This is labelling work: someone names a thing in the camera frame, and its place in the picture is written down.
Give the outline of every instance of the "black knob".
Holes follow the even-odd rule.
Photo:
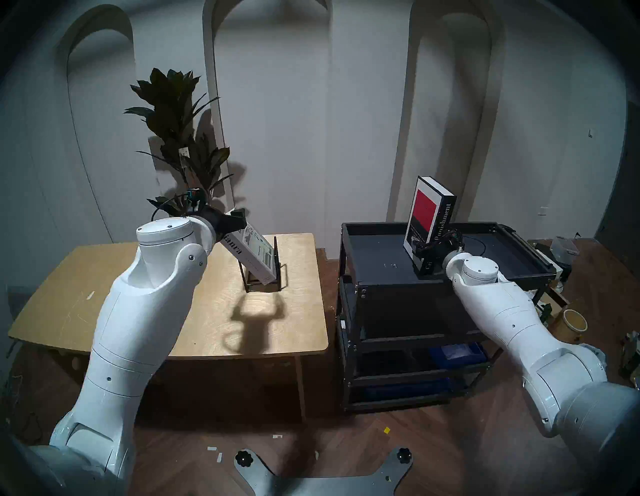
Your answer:
[[[398,450],[398,460],[400,460],[400,463],[409,463],[411,461],[411,451],[409,451],[409,448],[400,448]]]
[[[253,457],[248,451],[242,450],[238,451],[238,453],[236,454],[236,461],[238,462],[238,465],[240,465],[240,467],[249,467],[253,463]]]

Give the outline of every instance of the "red book cover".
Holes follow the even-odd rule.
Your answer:
[[[423,260],[414,254],[416,247],[437,241],[445,234],[455,203],[456,195],[434,178],[418,178],[404,248],[419,270],[431,267],[423,267]]]

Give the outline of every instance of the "black metal cart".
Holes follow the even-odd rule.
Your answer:
[[[496,223],[459,223],[465,251],[498,262],[507,279],[540,298],[553,267],[513,230]],[[405,223],[342,225],[337,345],[346,411],[390,410],[442,403],[469,394],[502,353],[468,316],[441,268],[419,276],[403,248]],[[439,347],[473,343],[480,363],[441,368]]]

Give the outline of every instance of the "blue bin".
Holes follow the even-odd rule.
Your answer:
[[[438,346],[437,348],[429,348],[429,354],[439,369],[457,369],[459,367],[464,367],[465,365],[481,364],[488,360],[480,343],[470,342],[449,346],[468,346],[467,351],[470,353],[456,358],[447,358],[447,355],[445,354],[447,347]]]

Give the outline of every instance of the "book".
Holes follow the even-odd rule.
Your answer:
[[[420,273],[433,270],[433,262],[416,256],[416,248],[423,248],[444,236],[455,204],[456,195],[434,178],[418,177],[404,235],[404,249]]]
[[[249,223],[222,239],[225,248],[262,284],[276,280],[273,247]]]

